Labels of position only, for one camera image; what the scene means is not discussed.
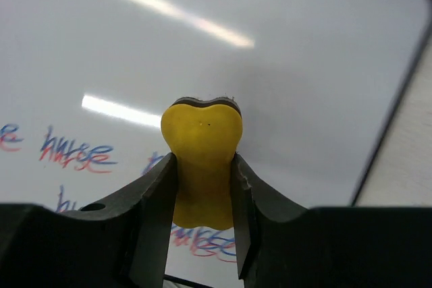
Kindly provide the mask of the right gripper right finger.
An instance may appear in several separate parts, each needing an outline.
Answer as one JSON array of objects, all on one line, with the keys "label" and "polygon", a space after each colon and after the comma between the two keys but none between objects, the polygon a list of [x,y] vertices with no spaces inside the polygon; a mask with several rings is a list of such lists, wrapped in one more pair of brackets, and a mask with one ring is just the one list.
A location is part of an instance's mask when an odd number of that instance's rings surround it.
[{"label": "right gripper right finger", "polygon": [[431,209],[307,209],[236,154],[231,200],[245,287],[430,287]]}]

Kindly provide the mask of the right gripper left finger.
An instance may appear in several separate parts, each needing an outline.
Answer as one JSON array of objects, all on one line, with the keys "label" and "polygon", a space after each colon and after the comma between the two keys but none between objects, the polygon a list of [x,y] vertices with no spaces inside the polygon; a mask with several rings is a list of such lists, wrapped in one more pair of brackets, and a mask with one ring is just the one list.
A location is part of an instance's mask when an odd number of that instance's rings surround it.
[{"label": "right gripper left finger", "polygon": [[176,157],[80,210],[1,205],[2,287],[161,287]]}]

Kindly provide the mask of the yellow bone-shaped eraser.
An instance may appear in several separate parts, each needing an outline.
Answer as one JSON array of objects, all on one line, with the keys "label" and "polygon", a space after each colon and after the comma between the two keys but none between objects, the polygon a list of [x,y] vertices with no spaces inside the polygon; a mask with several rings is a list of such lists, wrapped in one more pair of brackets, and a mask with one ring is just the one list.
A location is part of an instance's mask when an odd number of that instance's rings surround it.
[{"label": "yellow bone-shaped eraser", "polygon": [[161,133],[177,165],[177,226],[232,228],[231,163],[242,132],[241,110],[228,97],[182,97],[163,113]]}]

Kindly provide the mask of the white whiteboard black frame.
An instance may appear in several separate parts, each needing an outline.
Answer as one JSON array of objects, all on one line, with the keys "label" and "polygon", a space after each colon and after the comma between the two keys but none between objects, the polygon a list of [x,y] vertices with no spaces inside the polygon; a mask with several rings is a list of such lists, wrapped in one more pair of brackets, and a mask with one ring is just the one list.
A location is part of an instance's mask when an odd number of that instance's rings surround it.
[{"label": "white whiteboard black frame", "polygon": [[[228,97],[260,179],[357,207],[430,34],[431,0],[1,0],[1,205],[80,210],[173,154],[175,101]],[[245,287],[234,220],[172,219],[170,282]]]}]

